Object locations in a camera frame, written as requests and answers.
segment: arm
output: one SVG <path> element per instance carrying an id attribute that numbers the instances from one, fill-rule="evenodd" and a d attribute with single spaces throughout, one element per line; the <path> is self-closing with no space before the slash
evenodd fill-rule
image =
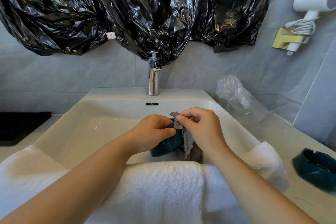
<path id="1" fill-rule="evenodd" d="M 180 114 L 177 120 L 215 164 L 252 223 L 317 224 L 233 153 L 212 110 L 191 108 Z"/>
<path id="2" fill-rule="evenodd" d="M 171 123 L 165 116 L 146 117 L 21 205 L 0 224 L 84 223 L 115 187 L 132 155 L 148 151 L 176 133 L 173 128 L 162 129 Z"/>

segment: forearm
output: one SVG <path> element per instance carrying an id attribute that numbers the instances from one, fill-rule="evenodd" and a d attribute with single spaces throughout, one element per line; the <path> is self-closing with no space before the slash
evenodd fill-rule
<path id="1" fill-rule="evenodd" d="M 132 155 L 127 136 L 103 146 L 0 223 L 84 223 L 115 187 Z"/>
<path id="2" fill-rule="evenodd" d="M 210 158 L 252 223 L 316 224 L 228 147 L 216 147 Z"/>

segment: gray cloth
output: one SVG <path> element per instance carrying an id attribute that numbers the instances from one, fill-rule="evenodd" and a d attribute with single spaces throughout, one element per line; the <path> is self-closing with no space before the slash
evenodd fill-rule
<path id="1" fill-rule="evenodd" d="M 176 120 L 176 116 L 180 114 L 178 112 L 171 112 L 169 115 L 175 119 L 174 128 L 183 130 L 184 146 L 183 150 L 179 151 L 181 158 L 186 161 L 196 161 L 203 164 L 203 151 L 195 143 L 190 131 Z"/>

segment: hand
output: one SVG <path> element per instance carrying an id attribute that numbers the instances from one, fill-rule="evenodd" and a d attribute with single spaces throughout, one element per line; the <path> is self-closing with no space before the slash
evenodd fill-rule
<path id="1" fill-rule="evenodd" d="M 172 137 L 176 133 L 174 128 L 166 128 L 172 121 L 161 115 L 150 115 L 145 117 L 134 128 L 126 132 L 127 144 L 132 154 L 145 152 L 153 149 L 161 141 Z"/>
<path id="2" fill-rule="evenodd" d="M 225 142 L 219 118 L 212 110 L 191 108 L 180 114 L 176 119 L 190 131 L 193 139 L 204 152 L 211 154 L 221 146 L 229 148 Z"/>

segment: black tray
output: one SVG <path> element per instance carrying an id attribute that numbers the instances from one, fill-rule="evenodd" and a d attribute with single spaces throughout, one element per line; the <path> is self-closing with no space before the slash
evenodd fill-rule
<path id="1" fill-rule="evenodd" d="M 51 112 L 0 112 L 0 146 L 17 145 L 51 117 Z"/>

